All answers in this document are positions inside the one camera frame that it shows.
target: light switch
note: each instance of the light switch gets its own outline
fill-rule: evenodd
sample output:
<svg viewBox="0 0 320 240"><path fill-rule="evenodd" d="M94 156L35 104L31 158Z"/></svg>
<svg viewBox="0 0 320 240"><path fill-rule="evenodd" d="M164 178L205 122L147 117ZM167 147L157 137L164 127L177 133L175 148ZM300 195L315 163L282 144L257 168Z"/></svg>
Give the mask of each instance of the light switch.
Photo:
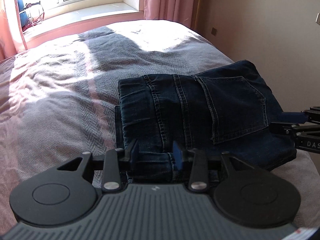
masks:
<svg viewBox="0 0 320 240"><path fill-rule="evenodd" d="M320 13L318 13L317 19L316 19L316 23L318 23L320 25Z"/></svg>

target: bed sheet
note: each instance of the bed sheet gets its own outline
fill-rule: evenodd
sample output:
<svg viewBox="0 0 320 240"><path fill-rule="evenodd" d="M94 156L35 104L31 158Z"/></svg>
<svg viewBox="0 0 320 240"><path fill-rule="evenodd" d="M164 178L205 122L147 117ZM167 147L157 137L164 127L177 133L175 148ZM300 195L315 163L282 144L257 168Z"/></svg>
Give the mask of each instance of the bed sheet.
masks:
<svg viewBox="0 0 320 240"><path fill-rule="evenodd" d="M147 73L191 75L231 63L188 28L146 20L55 39L1 62L0 234L16 223L9 195L19 182L80 152L101 155L115 147L119 79ZM299 154L304 165L315 169L306 152ZM320 196L317 173L311 173L314 187L306 190L308 171L305 183L298 183L300 174L292 178L287 166L279 167L278 175L307 192L305 201L313 192ZM96 187L100 175L95 173ZM301 215L296 222L310 226L319 223L319 215L319 210L316 219Z"/></svg>

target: white logo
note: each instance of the white logo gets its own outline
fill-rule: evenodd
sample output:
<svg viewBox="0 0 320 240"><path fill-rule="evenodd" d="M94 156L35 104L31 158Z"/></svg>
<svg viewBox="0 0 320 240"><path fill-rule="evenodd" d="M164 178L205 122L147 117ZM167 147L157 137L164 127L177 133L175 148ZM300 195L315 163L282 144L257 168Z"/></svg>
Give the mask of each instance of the white logo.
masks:
<svg viewBox="0 0 320 240"><path fill-rule="evenodd" d="M152 187L151 189L154 190L154 191L157 191L157 190L159 190L160 188L159 188L158 186L154 186L154 187Z"/></svg>

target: dark blue denim jeans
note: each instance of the dark blue denim jeans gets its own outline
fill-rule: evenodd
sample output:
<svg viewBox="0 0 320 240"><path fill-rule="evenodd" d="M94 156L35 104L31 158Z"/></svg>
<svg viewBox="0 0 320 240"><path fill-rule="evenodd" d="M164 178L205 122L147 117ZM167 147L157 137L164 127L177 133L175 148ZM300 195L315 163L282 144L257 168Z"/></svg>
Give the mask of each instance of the dark blue denim jeans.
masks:
<svg viewBox="0 0 320 240"><path fill-rule="evenodd" d="M172 143L198 148L208 158L228 151L272 170L296 156L287 136L268 130L282 109L254 64L239 61L192 76L150 74L119 81L119 146L139 140L134 181L186 180ZM211 181L216 180L211 173Z"/></svg>

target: curtain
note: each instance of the curtain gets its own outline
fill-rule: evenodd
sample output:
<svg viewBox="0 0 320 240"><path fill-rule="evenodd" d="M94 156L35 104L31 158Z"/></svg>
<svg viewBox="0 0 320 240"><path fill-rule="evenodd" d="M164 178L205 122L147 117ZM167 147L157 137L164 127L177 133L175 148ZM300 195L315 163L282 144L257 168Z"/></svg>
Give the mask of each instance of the curtain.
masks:
<svg viewBox="0 0 320 240"><path fill-rule="evenodd" d="M17 0L0 0L0 61L26 49Z"/></svg>
<svg viewBox="0 0 320 240"><path fill-rule="evenodd" d="M146 20L168 20L190 28L193 0L145 0Z"/></svg>

